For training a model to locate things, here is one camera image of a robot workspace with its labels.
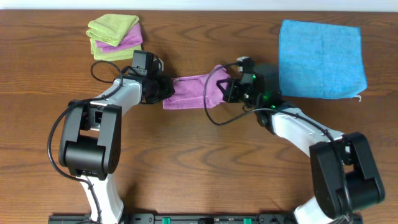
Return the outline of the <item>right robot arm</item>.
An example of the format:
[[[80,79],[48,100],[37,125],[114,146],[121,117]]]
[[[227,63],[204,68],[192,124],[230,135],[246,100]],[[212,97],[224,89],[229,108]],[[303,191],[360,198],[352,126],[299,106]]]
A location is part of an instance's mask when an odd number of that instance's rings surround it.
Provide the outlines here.
[[[306,116],[283,100],[278,68],[249,57],[234,63],[241,78],[218,80],[223,101],[242,103],[270,133],[309,158],[314,196],[297,207],[291,223],[360,223],[355,214],[384,201],[386,192],[365,135],[345,134]]]

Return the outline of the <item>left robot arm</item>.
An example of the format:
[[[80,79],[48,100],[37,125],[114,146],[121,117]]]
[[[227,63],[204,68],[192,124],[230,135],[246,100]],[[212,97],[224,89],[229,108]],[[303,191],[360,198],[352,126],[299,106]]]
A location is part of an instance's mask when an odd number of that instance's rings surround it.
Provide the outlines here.
[[[133,106],[158,103],[173,93],[166,75],[125,75],[97,97],[69,103],[58,161],[86,188],[90,221],[119,223],[123,215],[114,178],[121,154],[122,117]]]

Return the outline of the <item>purple microfiber cloth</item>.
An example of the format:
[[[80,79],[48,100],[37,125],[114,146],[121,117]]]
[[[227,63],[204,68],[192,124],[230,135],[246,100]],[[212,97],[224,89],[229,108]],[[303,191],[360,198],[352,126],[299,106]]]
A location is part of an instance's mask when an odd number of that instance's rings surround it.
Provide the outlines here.
[[[206,88],[206,107],[214,108],[223,103],[223,93],[217,87],[216,82],[230,78],[225,68],[220,68],[217,65],[212,70],[213,75],[208,81]],[[190,110],[203,109],[203,92],[205,89],[205,82],[209,77],[209,73],[204,75],[195,75],[189,77],[173,78],[173,85],[175,93],[163,101],[164,110]]]

